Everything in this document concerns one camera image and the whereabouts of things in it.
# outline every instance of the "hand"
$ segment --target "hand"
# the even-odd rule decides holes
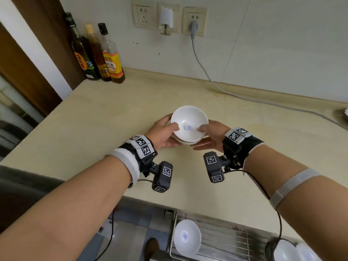
[[[191,146],[194,150],[206,150],[206,149],[216,149],[223,153],[222,140],[225,138],[225,134],[231,130],[227,125],[220,123],[218,121],[209,120],[209,124],[201,125],[197,128],[198,132],[207,133],[208,137],[203,138],[197,144]]]
[[[145,134],[145,136],[152,141],[154,149],[158,150],[163,147],[171,148],[173,146],[181,145],[174,138],[170,137],[173,131],[179,130],[177,123],[166,125],[171,118],[172,113],[164,116],[155,122],[150,130]]]

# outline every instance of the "beige countertop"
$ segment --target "beige countertop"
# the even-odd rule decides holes
[[[138,70],[126,70],[123,84],[85,80],[1,165],[68,180],[118,147],[145,133],[164,115],[183,105],[202,109],[207,117],[230,127],[241,126],[272,148],[348,187],[348,132],[312,114],[249,102],[223,94],[209,82]],[[316,110],[348,104],[220,84],[244,96]],[[252,180],[229,173],[212,184],[203,151],[190,146],[160,149],[154,162],[173,164],[170,189],[154,192],[139,182],[125,196],[278,233],[275,211]],[[283,234],[299,238],[283,223]]]

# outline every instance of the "glass bottle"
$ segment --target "glass bottle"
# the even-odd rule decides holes
[[[94,34],[94,28],[91,24],[85,25],[86,32],[88,34],[88,39],[90,46],[92,47],[92,52],[94,56],[94,60],[98,66],[100,75],[102,76],[103,81],[111,81],[111,77],[107,70],[107,65],[105,63],[102,50],[100,48],[100,42],[96,35]]]
[[[95,68],[95,63],[93,64],[93,59],[90,58],[90,56],[87,54],[84,42],[83,42],[83,35],[80,34],[79,29],[76,26],[76,23],[74,19],[71,16],[71,13],[65,13],[64,15],[65,20],[69,24],[70,30],[72,32],[72,42],[71,47],[75,53],[76,59],[83,71],[85,72],[85,75],[90,80],[98,80],[98,72]]]
[[[98,24],[99,31],[103,36],[103,42],[101,45],[103,56],[107,67],[109,69],[109,74],[111,80],[115,83],[122,83],[126,79],[121,66],[120,58],[117,53],[116,44],[109,39],[107,27],[105,23]]]

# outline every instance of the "dish rack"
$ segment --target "dish rack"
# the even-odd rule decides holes
[[[190,219],[198,225],[202,234],[202,243],[198,253],[193,258],[187,258],[178,253],[173,243],[176,224],[184,219]],[[173,212],[171,231],[168,238],[167,252],[170,257],[180,261],[262,261],[264,247],[272,234],[261,236],[259,233],[241,229],[241,225],[207,219],[195,215],[178,215]]]

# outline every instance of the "cork stopper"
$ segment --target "cork stopper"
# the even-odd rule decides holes
[[[92,24],[85,24],[85,29],[88,35],[94,34],[94,28]]]

